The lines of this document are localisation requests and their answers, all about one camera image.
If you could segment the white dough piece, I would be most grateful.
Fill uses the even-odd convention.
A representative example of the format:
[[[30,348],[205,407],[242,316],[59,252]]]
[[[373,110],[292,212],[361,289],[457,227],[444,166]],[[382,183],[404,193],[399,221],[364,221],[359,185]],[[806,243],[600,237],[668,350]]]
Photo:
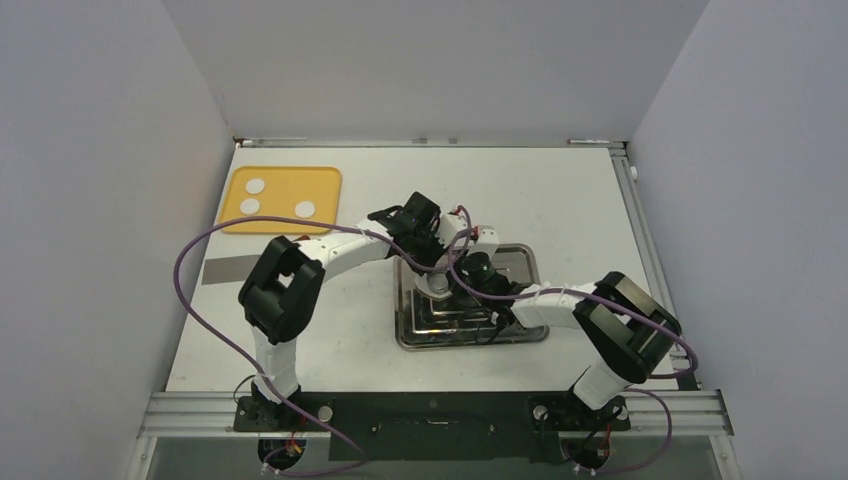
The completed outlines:
[[[417,276],[414,285],[422,296],[432,300],[446,300],[453,295],[450,282],[443,273]]]

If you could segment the stainless steel tray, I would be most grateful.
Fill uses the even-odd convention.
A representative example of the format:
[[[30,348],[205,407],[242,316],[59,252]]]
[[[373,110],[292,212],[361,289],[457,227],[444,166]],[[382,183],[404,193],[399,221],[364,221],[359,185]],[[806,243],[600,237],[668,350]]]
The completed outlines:
[[[501,279],[515,287],[539,281],[538,268],[532,249],[521,243],[501,245],[484,260],[474,254],[471,266],[465,268],[464,256],[454,265],[456,273],[469,286],[494,295],[492,284],[485,281]],[[398,344],[408,350],[474,347],[494,344],[526,344],[544,341],[549,328],[523,327],[518,321],[499,318],[485,302],[461,287],[445,299],[425,296],[417,287],[417,275],[397,258],[394,264],[396,298],[395,336]]]

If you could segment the metal ring cutter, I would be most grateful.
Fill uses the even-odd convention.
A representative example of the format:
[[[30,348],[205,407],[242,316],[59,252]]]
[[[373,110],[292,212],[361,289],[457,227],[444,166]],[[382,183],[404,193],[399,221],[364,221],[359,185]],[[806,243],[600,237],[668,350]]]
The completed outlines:
[[[449,281],[443,274],[429,275],[424,281],[423,291],[433,298],[446,298],[451,294]]]

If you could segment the scraper with red handle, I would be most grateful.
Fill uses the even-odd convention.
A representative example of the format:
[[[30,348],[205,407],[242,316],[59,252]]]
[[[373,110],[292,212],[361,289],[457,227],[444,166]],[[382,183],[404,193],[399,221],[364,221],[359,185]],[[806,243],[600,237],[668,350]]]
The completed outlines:
[[[261,251],[206,259],[200,284],[245,283],[250,279],[259,282],[261,278],[267,277],[269,281],[274,280],[288,287],[298,272],[310,262],[312,259],[299,246],[280,237],[267,242]]]

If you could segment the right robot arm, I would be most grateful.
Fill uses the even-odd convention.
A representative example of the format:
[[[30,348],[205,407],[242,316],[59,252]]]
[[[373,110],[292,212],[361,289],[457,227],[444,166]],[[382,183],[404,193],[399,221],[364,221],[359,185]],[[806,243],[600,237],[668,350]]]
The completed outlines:
[[[679,321],[618,271],[580,287],[518,283],[498,273],[490,256],[466,254],[448,269],[454,294],[468,294],[495,315],[499,329],[520,325],[582,331],[599,359],[566,394],[565,414],[579,428],[599,421],[626,388],[650,379],[681,339]]]

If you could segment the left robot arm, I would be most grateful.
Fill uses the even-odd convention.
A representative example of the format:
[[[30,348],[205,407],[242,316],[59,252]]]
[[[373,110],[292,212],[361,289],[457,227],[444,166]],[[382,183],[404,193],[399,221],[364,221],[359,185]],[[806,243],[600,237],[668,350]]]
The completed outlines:
[[[249,323],[258,364],[253,395],[262,399],[259,417],[274,430],[296,421],[300,388],[297,338],[312,320],[329,280],[370,262],[404,258],[419,275],[435,270],[451,235],[447,214],[422,194],[403,205],[377,210],[353,227],[291,240],[272,239],[238,294]]]

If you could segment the white dough disc right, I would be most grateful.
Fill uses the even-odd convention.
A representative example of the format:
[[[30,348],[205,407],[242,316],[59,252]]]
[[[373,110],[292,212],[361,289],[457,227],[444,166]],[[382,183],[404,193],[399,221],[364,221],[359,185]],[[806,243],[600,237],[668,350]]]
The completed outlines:
[[[310,219],[317,211],[316,205],[311,201],[301,201],[295,205],[294,213],[298,218]]]

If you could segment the white dough disc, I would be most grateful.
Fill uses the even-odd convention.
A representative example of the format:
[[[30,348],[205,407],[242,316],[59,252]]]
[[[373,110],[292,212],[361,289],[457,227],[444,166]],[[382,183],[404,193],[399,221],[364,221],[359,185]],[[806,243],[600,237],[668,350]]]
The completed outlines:
[[[294,213],[298,218],[310,219],[317,211],[316,205],[311,201],[301,201],[295,205]]]
[[[245,191],[250,195],[258,195],[265,189],[266,183],[261,178],[253,178],[246,182]]]
[[[247,198],[240,205],[240,212],[245,216],[256,215],[261,209],[261,203],[256,198]]]

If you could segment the white dough disc lower left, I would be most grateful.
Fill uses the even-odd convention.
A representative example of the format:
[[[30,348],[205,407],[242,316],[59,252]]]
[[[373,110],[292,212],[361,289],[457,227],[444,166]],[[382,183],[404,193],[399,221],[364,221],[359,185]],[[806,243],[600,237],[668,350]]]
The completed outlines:
[[[247,198],[240,205],[240,212],[245,216],[256,215],[261,209],[261,203],[256,198]]]

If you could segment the white dough disc upper left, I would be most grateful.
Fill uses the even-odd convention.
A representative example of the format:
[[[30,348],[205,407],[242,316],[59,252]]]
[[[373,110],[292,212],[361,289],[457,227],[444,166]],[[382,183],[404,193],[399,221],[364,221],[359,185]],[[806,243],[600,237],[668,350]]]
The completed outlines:
[[[258,195],[265,189],[266,183],[261,178],[253,178],[246,182],[245,191],[250,195]]]

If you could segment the yellow plastic tray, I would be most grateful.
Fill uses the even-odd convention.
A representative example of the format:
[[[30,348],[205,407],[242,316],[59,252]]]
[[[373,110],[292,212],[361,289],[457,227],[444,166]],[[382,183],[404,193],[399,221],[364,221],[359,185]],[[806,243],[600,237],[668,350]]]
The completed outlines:
[[[245,184],[253,178],[261,178],[266,186],[262,193],[250,195]],[[247,198],[256,198],[261,209],[252,216],[287,217],[298,220],[334,224],[338,211],[342,186],[342,174],[328,166],[243,166],[229,176],[229,183],[222,195],[217,221],[248,217],[240,212],[240,203]],[[310,219],[298,218],[295,205],[311,201],[316,214]]]

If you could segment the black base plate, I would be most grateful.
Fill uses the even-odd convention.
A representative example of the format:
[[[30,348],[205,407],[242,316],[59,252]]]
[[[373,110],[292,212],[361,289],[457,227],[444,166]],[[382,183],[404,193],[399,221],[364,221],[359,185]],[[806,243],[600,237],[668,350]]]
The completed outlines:
[[[565,392],[297,392],[291,402],[343,433],[332,460],[558,462],[590,433],[631,428],[625,400],[590,411]]]

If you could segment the aluminium frame rail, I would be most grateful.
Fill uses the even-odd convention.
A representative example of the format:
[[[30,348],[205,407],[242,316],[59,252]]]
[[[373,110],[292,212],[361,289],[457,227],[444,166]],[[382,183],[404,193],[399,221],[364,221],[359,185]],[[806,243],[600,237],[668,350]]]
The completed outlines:
[[[652,296],[670,313],[676,315],[661,261],[642,207],[635,170],[629,161],[626,142],[614,142],[608,148],[625,209],[634,233],[643,270]]]

